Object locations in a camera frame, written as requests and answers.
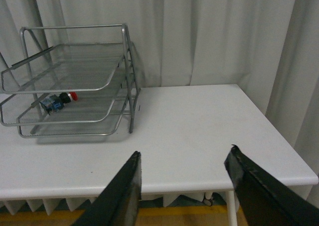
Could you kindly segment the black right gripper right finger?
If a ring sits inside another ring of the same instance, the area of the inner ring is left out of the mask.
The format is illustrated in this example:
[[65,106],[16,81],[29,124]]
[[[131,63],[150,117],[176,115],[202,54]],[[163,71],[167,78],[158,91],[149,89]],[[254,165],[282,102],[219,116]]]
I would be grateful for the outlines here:
[[319,210],[233,145],[225,168],[250,226],[317,226]]

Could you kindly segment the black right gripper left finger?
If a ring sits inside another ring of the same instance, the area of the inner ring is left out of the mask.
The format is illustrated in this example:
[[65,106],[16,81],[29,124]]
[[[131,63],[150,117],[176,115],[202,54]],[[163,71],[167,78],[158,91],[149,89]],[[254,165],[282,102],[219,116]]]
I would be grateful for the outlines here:
[[141,199],[141,153],[135,151],[74,226],[134,226]]

